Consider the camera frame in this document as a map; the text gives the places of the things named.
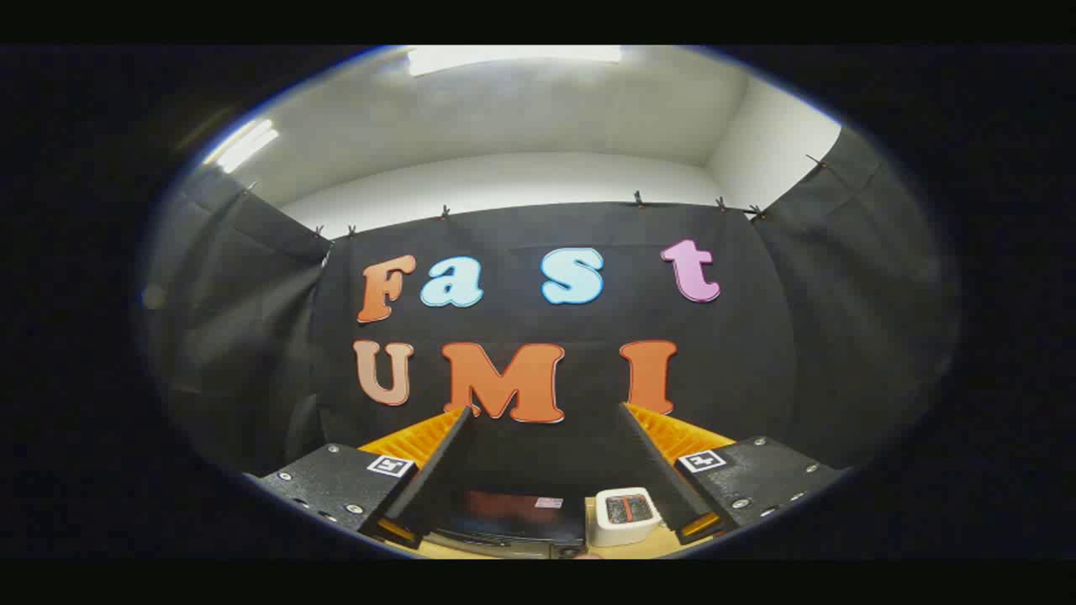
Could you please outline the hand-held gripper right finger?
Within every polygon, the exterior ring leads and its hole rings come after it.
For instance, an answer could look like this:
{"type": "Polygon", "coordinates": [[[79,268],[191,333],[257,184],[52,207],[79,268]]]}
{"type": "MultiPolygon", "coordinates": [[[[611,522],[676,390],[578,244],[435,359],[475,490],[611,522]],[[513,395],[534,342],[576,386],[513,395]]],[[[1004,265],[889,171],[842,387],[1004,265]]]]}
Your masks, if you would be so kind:
{"type": "Polygon", "coordinates": [[[683,546],[768,521],[849,475],[769,436],[733,440],[631,403],[621,417],[638,444],[638,482],[683,546]]]}

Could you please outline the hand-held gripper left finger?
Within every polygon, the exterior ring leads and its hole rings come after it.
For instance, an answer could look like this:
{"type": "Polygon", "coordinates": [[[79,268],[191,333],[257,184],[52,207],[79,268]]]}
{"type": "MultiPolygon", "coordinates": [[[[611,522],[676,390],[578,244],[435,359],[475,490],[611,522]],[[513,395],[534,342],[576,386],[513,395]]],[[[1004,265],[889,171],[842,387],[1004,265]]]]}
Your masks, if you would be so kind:
{"type": "Polygon", "coordinates": [[[246,472],[245,483],[321,524],[416,549],[445,517],[472,440],[472,407],[408,426],[330,411],[324,417],[323,444],[277,470],[246,472]]]}

